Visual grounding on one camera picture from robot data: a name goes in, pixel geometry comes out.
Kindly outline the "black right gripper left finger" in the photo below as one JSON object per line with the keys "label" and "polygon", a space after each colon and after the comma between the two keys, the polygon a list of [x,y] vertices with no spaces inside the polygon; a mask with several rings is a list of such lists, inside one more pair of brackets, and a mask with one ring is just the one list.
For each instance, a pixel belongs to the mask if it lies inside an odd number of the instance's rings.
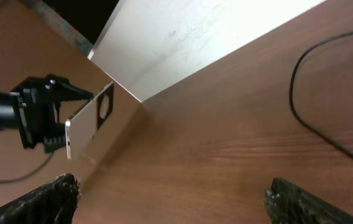
{"label": "black right gripper left finger", "polygon": [[66,173],[0,207],[0,224],[71,224],[80,183]]}

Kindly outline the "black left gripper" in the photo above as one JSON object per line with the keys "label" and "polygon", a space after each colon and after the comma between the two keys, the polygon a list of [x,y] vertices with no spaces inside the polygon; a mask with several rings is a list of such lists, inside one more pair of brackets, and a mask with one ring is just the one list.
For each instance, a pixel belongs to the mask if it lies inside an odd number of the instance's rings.
{"label": "black left gripper", "polygon": [[[44,145],[44,153],[53,153],[66,146],[64,124],[56,119],[59,103],[54,102],[54,83],[47,77],[28,77],[11,92],[14,116],[25,149]],[[67,78],[57,80],[60,101],[90,100],[93,93],[72,85]]]}

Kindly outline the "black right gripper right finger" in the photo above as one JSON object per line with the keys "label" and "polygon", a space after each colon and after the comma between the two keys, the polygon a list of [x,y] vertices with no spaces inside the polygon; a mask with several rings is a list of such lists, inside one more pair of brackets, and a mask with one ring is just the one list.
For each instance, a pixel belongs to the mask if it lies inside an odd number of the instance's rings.
{"label": "black right gripper right finger", "polygon": [[283,178],[265,191],[265,208],[275,224],[353,224],[352,215]]}

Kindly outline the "black smartphone silver back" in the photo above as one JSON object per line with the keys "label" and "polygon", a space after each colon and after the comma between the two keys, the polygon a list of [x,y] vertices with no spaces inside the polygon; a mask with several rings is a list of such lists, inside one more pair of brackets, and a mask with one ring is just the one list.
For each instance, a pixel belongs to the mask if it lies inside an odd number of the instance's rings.
{"label": "black smartphone silver back", "polygon": [[65,122],[66,154],[75,160],[92,141],[113,109],[114,83],[108,83]]}

